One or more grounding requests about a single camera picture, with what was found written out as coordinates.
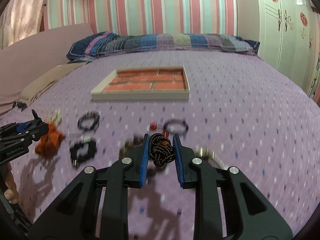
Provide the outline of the person's left hand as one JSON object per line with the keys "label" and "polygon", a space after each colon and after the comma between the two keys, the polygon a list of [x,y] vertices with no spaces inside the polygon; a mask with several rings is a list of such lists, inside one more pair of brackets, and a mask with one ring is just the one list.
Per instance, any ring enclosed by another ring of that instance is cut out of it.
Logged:
{"label": "person's left hand", "polygon": [[6,164],[6,168],[7,174],[5,175],[4,182],[7,186],[7,189],[4,191],[4,196],[9,203],[17,204],[19,201],[19,193],[16,188],[16,183],[14,182],[10,163]]}

